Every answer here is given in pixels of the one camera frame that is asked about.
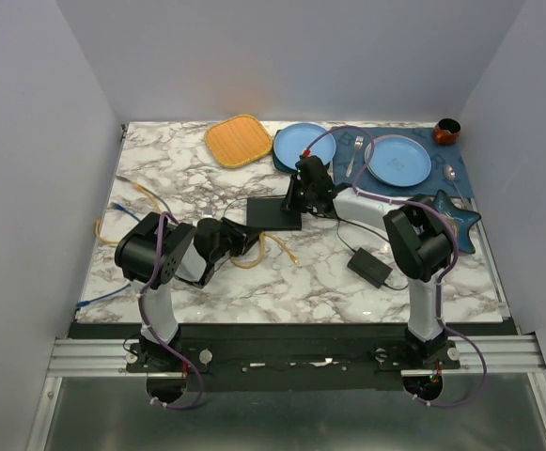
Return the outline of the black network switch box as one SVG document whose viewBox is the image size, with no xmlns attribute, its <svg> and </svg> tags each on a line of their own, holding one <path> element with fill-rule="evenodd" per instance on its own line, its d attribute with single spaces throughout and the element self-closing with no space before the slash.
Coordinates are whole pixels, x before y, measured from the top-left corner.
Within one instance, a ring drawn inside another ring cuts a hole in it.
<svg viewBox="0 0 546 451">
<path fill-rule="evenodd" d="M 250 197 L 246 201 L 246 225 L 262 231 L 297 231 L 302 229 L 299 211 L 283 210 L 280 197 Z"/>
</svg>

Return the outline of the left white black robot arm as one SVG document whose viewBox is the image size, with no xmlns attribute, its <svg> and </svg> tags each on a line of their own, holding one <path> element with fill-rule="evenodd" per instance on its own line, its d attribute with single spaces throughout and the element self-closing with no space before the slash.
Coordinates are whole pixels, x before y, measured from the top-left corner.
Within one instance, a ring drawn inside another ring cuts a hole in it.
<svg viewBox="0 0 546 451">
<path fill-rule="evenodd" d="M 261 230 L 227 218 L 181 223 L 168 212 L 151 212 L 118 243 L 115 264 L 132 283 L 142 320 L 141 335 L 153 342 L 148 360 L 159 370 L 173 369 L 180 358 L 173 341 L 179 333 L 170 282 L 203 288 L 224 257 L 240 257 L 259 240 Z"/>
</svg>

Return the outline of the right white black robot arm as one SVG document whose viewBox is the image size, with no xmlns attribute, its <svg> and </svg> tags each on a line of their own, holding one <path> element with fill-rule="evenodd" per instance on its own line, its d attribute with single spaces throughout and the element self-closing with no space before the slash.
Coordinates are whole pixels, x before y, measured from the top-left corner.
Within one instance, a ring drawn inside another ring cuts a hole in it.
<svg viewBox="0 0 546 451">
<path fill-rule="evenodd" d="M 335 185 L 317 156 L 301 157 L 290 177 L 284 210 L 311 212 L 382 228 L 395 263 L 408 279 L 410 316 L 404 356 L 417 368 L 438 357 L 445 342 L 442 280 L 458 260 L 456 235 L 431 199 L 399 200 Z"/>
</svg>

